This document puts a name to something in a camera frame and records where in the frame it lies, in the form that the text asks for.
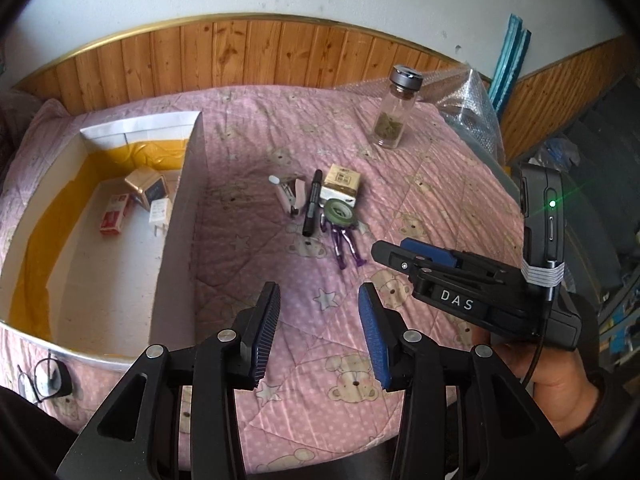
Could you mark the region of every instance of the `white wall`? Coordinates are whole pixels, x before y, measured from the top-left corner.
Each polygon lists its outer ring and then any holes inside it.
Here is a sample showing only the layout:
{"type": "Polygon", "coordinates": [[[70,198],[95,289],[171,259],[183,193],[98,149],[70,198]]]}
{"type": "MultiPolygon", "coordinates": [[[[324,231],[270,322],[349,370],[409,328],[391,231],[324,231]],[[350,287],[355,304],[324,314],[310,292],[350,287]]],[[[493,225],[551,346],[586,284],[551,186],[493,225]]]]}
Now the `white wall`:
{"type": "Polygon", "coordinates": [[[56,57],[137,25],[222,12],[329,18],[423,44],[491,75],[511,12],[532,31],[523,73],[620,35],[601,0],[32,0],[6,42],[6,88],[56,57]]]}

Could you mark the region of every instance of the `bed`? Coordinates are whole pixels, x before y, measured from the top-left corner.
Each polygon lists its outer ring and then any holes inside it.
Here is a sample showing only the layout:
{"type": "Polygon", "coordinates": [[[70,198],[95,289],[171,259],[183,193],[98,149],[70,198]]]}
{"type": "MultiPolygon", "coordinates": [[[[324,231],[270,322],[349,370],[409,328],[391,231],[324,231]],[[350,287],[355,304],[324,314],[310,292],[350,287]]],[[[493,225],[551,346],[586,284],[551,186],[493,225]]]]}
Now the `bed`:
{"type": "MultiPolygon", "coordinates": [[[[419,103],[398,150],[367,142],[379,100],[352,92],[239,86],[160,96],[71,117],[49,100],[27,131],[0,199],[0,262],[44,169],[80,128],[123,118],[202,111],[209,167],[200,197],[196,265],[196,341],[231,324],[254,304],[265,281],[282,289],[282,310],[265,378],[237,392],[248,472],[334,460],[398,432],[402,394],[373,377],[357,314],[360,283],[371,281],[385,306],[438,343],[468,348],[468,326],[415,301],[407,280],[374,263],[338,270],[327,236],[301,234],[283,214],[269,174],[304,174],[342,164],[362,174],[356,243],[405,237],[473,251],[518,266],[522,219],[494,173],[441,118],[419,103]]],[[[49,349],[0,328],[0,383],[16,389],[17,367],[30,370],[49,349]]],[[[42,407],[79,431],[136,356],[107,369],[67,356],[69,397],[42,407]]],[[[190,391],[180,417],[180,464],[189,464],[190,391]]]]}

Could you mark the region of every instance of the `black marker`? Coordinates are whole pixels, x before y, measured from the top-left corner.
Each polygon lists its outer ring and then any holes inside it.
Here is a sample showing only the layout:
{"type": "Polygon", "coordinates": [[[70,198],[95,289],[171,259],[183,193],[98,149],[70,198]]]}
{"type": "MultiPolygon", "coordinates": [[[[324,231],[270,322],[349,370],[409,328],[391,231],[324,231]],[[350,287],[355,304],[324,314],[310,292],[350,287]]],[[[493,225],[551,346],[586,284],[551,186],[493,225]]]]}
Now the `black marker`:
{"type": "Polygon", "coordinates": [[[311,182],[311,193],[306,202],[305,223],[302,225],[302,235],[311,236],[316,228],[316,209],[320,203],[320,188],[322,187],[322,170],[316,170],[311,182]]]}

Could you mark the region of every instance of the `human hand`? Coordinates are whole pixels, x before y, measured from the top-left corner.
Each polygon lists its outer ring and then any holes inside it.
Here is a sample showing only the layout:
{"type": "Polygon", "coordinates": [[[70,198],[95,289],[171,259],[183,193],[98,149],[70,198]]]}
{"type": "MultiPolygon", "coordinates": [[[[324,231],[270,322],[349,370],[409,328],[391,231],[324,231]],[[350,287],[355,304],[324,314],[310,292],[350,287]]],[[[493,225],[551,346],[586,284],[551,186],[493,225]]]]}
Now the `human hand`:
{"type": "MultiPolygon", "coordinates": [[[[518,378],[527,373],[536,349],[529,343],[491,345],[489,332],[477,326],[471,339],[474,345],[490,345],[518,378]]],[[[577,349],[544,347],[531,381],[533,400],[560,437],[582,427],[598,403],[599,390],[587,379],[577,349]]]]}

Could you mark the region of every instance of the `green tape roll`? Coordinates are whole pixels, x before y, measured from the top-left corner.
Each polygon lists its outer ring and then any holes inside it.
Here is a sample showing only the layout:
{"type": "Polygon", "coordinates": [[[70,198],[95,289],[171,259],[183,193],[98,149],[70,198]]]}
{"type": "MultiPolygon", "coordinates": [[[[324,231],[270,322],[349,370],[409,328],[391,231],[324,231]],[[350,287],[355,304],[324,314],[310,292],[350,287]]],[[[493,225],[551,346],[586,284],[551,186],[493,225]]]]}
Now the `green tape roll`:
{"type": "Polygon", "coordinates": [[[353,208],[337,198],[330,198],[324,203],[324,216],[329,222],[340,227],[349,227],[358,221],[353,208]]]}

